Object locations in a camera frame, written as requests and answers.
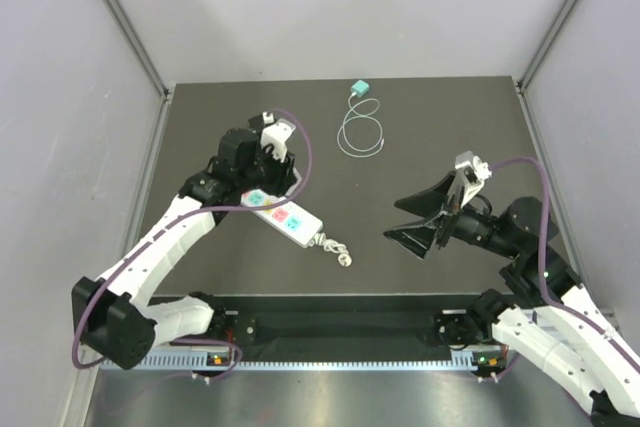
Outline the white power strip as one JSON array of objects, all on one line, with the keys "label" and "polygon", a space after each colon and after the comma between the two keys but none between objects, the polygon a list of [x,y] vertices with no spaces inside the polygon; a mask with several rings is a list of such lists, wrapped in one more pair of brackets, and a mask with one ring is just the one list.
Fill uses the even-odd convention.
[{"label": "white power strip", "polygon": [[294,202],[285,202],[273,208],[274,204],[282,201],[283,198],[268,195],[259,189],[248,191],[241,197],[244,207],[268,206],[268,209],[254,211],[254,214],[297,245],[309,247],[314,236],[322,231],[323,222]]}]

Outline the black cube adapter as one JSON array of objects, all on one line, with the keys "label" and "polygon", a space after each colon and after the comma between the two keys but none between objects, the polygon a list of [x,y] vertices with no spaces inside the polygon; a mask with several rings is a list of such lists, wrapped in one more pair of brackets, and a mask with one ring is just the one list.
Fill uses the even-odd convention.
[{"label": "black cube adapter", "polygon": [[249,128],[256,132],[261,131],[264,128],[264,125],[264,117],[262,114],[258,114],[248,120]]}]

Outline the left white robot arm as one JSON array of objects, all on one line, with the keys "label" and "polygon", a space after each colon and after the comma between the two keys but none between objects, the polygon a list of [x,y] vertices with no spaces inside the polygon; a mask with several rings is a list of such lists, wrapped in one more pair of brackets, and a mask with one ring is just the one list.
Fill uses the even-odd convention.
[{"label": "left white robot arm", "polygon": [[261,128],[236,128],[220,140],[207,166],[191,175],[161,219],[122,260],[97,279],[81,278],[71,292],[72,362],[85,368],[85,345],[122,369],[137,366],[156,346],[196,335],[216,343],[227,321],[199,296],[152,304],[157,288],[187,252],[229,212],[242,212],[244,193],[276,197],[294,191],[300,176],[287,142],[295,128],[279,120]]}]

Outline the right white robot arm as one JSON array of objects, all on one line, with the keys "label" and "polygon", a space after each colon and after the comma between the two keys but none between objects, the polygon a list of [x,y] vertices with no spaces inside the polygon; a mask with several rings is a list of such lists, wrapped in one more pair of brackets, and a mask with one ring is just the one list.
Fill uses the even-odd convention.
[{"label": "right white robot arm", "polygon": [[472,202],[492,173],[457,167],[432,187],[397,200],[413,223],[385,231],[426,258],[450,240],[507,259],[500,275],[512,299],[489,289],[463,313],[438,316],[452,347],[497,343],[545,373],[569,394],[594,426],[639,423],[639,356],[601,313],[579,275],[549,245],[557,228],[549,199],[520,197],[499,216]]}]

